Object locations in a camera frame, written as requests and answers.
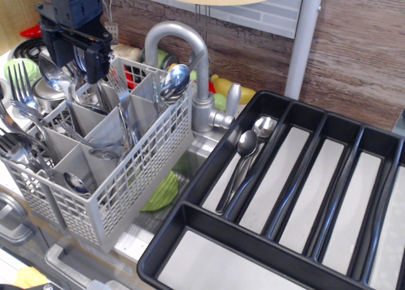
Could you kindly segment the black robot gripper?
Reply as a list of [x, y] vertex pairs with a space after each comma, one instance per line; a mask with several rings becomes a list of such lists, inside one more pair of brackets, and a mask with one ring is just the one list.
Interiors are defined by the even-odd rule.
[[77, 60], [76, 50], [81, 49], [87, 81], [95, 84], [106, 76], [112, 35], [101, 23], [101, 0], [53, 0], [37, 4], [35, 10], [47, 50], [58, 67]]

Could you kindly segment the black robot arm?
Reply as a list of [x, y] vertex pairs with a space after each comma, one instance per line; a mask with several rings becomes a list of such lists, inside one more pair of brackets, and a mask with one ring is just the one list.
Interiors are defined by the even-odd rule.
[[35, 10], [48, 53], [58, 67], [75, 60], [84, 66], [90, 84], [107, 75], [113, 37], [101, 23], [103, 0], [50, 0]]

